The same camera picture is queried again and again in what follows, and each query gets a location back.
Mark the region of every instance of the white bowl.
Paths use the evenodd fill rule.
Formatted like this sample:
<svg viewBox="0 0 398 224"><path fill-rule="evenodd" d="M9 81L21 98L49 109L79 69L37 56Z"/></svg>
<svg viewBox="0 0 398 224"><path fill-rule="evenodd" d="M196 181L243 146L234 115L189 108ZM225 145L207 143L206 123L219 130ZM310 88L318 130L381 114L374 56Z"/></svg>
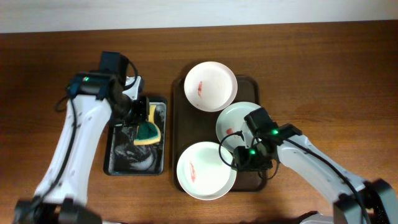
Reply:
<svg viewBox="0 0 398 224"><path fill-rule="evenodd" d="M226 108L235 99L238 82L234 73L218 62L203 62L193 67L184 82L188 101L202 111Z"/></svg>
<svg viewBox="0 0 398 224"><path fill-rule="evenodd" d="M245 123L244 117L250 112L260 108L259 105L250 102L239 102L229 105L220 113L216 122L216 134L218 140L221 140L236 131L242 130ZM245 142L239 136L230 136L225 139L223 146L230 152L238 146L245 146Z"/></svg>
<svg viewBox="0 0 398 224"><path fill-rule="evenodd" d="M214 200L231 190L236 171L220 159L219 144L199 142L186 149L177 163L177 179L182 189L200 200ZM221 154L231 163L232 155L222 146Z"/></svg>

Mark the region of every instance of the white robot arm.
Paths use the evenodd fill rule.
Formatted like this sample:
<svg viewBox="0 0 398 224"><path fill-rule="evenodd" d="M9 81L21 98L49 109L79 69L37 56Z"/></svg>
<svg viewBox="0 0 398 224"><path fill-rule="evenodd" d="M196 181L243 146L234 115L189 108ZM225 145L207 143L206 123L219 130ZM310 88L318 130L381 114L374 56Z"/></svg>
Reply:
<svg viewBox="0 0 398 224"><path fill-rule="evenodd" d="M293 125L278 127L264 108L249 113L245 121L242 131L234 134L250 147L234 150L234 169L266 170L275 159L301 175L333 206L333 217L317 214L302 223L371 223L366 209L374 210L374 223L397 223L398 201L387 182L370 183L342 168Z"/></svg>
<svg viewBox="0 0 398 224"><path fill-rule="evenodd" d="M129 64L135 77L126 76ZM148 119L148 99L139 97L143 85L134 64L116 52L103 52L99 70L76 74L67 88L67 115L53 159L34 199L18 201L14 223L102 223L85 208L96 148L109 119L116 124ZM59 216L53 215L57 207Z"/></svg>

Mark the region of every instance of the red logo on bowl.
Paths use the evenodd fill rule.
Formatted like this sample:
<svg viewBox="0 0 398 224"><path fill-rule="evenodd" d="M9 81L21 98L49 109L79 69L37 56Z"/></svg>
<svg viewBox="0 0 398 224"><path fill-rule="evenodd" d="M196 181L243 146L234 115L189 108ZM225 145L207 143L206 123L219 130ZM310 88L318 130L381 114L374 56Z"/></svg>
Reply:
<svg viewBox="0 0 398 224"><path fill-rule="evenodd" d="M200 81L199 86L198 86L198 95L201 98L201 85L203 84L202 81Z"/></svg>
<svg viewBox="0 0 398 224"><path fill-rule="evenodd" d="M234 130L232 130L232 128L229 128L228 130L226 130L226 134L233 134Z"/></svg>
<svg viewBox="0 0 398 224"><path fill-rule="evenodd" d="M195 168L192 164L192 161L190 161L189 164L190 164L190 170L191 170L191 180L192 180L192 183L194 183L195 180L197 179L197 173L195 172Z"/></svg>

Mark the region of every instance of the black tray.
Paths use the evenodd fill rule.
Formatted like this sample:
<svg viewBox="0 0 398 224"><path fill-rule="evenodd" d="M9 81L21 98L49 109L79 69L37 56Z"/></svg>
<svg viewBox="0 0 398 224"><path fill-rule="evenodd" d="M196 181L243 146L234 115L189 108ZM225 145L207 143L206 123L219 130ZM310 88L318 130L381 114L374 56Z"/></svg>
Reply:
<svg viewBox="0 0 398 224"><path fill-rule="evenodd" d="M238 75L238 93L233 103L246 101L260 103L259 89L255 80L251 77ZM173 86L173 126L172 126L172 167L173 181L176 188L183 191L177 179L177 162L182 152L187 147L202 141L219 143L216 135L216 121L218 112L204 112L196 109L187 100L184 93L184 79L181 78ZM238 172L233 192L256 192L267 184L266 179L261 179L257 172Z"/></svg>
<svg viewBox="0 0 398 224"><path fill-rule="evenodd" d="M137 126L109 126L108 140L106 143L106 152L104 160L104 172L107 175L160 175L164 169L164 156L165 156L165 140L166 140L166 117L167 117L167 100L163 97L150 97L149 104L160 106L161 111L155 111L154 121L159 127L161 138L158 143L147 146L134 146L131 144L129 147L124 147L115 152L115 145L129 141L133 142L136 135ZM152 165L149 168L140 170L131 167L131 162L134 162L134 156L137 152L151 154L153 158Z"/></svg>

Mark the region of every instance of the brown tray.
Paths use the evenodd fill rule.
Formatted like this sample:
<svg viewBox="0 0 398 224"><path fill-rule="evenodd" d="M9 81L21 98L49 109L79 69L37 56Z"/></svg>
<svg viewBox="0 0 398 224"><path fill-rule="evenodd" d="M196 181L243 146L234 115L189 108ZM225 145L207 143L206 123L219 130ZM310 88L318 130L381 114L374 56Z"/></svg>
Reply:
<svg viewBox="0 0 398 224"><path fill-rule="evenodd" d="M233 103L247 101L260 103L259 88L255 80L250 77L238 75L238 93ZM182 152L187 147L202 141L219 143L216 135L216 121L218 112L204 112L196 109L189 103L184 93L184 78L176 80L173 86L173 124L172 124L172 167L173 181L176 188L183 191L177 179L177 162ZM261 179L257 172L238 172L233 192L256 192L265 187L266 179Z"/></svg>

